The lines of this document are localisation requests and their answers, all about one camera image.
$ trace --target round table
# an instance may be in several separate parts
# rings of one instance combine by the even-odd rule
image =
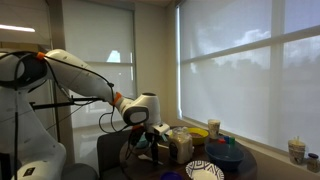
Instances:
[[[205,143],[210,142],[210,138],[206,139]],[[159,142],[159,144],[168,146],[168,142]],[[236,146],[238,146],[245,153],[245,159],[241,162],[238,167],[238,170],[235,172],[223,172],[225,175],[225,180],[255,180],[257,179],[257,163],[251,152],[236,142]],[[175,171],[179,173],[185,180],[189,180],[189,176],[186,173],[185,167],[188,163],[178,164],[175,161],[169,158],[169,149],[164,148],[162,146],[158,147],[159,150],[159,161],[163,163],[163,165],[153,165],[151,161],[141,160],[137,157],[137,154],[141,154],[145,152],[145,150],[134,150],[134,154],[131,154],[128,159],[126,159],[128,144],[125,143],[120,152],[120,162],[121,168],[123,172],[129,179],[132,180],[144,180],[144,179],[155,179],[159,180],[161,175],[168,171]],[[194,153],[192,160],[205,160],[209,161],[205,150],[205,145],[194,146]],[[151,150],[145,153],[149,157],[151,157]]]

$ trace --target ceiling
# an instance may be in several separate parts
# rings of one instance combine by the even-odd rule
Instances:
[[[166,7],[173,0],[103,0],[141,2]],[[47,5],[45,0],[0,0],[0,24],[31,27],[32,32],[0,29],[0,41],[50,45]]]

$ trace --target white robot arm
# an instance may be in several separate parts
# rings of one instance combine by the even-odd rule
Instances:
[[[26,100],[27,93],[47,79],[115,106],[129,126],[143,123],[148,133],[156,135],[169,130],[161,121],[155,94],[124,98],[88,64],[64,50],[36,54],[0,49],[0,152],[18,156],[22,163],[19,180],[60,179],[65,161],[63,145],[43,128]]]

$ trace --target jar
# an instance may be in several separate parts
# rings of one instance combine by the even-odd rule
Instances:
[[[192,136],[188,128],[177,127],[169,136],[170,158],[178,164],[184,164],[191,160],[193,154]]]
[[[319,156],[313,153],[308,154],[309,158],[307,160],[307,169],[312,172],[319,172],[320,166],[318,158]]]

